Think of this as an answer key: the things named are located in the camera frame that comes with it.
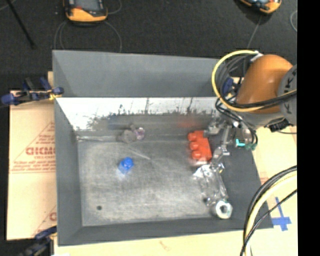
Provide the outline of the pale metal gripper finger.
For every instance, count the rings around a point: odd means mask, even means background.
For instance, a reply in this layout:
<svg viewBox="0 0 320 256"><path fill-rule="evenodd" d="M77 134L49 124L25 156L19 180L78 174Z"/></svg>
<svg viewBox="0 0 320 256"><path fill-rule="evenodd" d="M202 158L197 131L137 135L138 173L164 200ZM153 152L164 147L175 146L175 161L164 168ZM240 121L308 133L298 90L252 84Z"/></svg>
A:
<svg viewBox="0 0 320 256"><path fill-rule="evenodd" d="M225 164L222 160L212 160L210 162L210 169L212 172L221 174L225 170Z"/></svg>
<svg viewBox="0 0 320 256"><path fill-rule="evenodd" d="M213 152L213 162L218 163L223 159L223 157L227 157L229 155L230 152L225 146L219 146Z"/></svg>

